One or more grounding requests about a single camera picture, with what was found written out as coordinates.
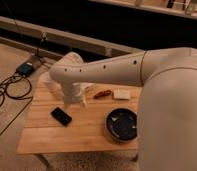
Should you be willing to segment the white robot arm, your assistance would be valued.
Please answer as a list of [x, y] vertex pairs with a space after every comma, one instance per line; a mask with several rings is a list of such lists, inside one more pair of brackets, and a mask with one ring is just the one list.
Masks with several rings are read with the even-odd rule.
[[139, 170], [197, 171], [197, 49], [149, 50], [89, 63], [70, 52], [50, 76], [69, 104], [82, 99], [83, 82], [139, 86]]

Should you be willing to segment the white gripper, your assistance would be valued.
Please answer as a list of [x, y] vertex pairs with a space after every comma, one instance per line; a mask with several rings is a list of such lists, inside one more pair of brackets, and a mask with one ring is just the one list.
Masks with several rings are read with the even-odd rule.
[[64, 107], [69, 108], [73, 104], [86, 106], [85, 93], [81, 83], [62, 84]]

